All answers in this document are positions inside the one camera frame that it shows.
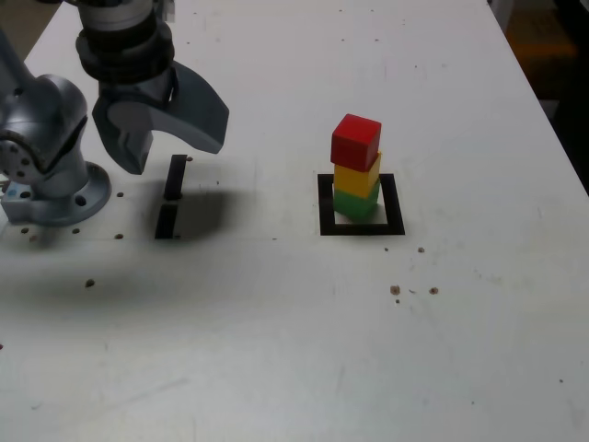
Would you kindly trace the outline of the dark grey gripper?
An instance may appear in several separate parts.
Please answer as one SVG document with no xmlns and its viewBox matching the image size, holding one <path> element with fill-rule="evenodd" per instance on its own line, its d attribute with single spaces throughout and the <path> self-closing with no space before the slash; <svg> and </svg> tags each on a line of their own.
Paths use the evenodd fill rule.
<svg viewBox="0 0 589 442">
<path fill-rule="evenodd" d="M 155 105 L 150 109 L 153 129 L 202 152 L 216 155 L 225 143 L 229 109 L 214 88 L 187 67 L 169 67 L 131 84 L 99 82 L 92 111 L 98 135 L 110 157 L 130 174 L 143 174 L 153 136 L 149 131 L 129 131 L 112 123 L 107 110 L 118 101 Z"/>
</svg>

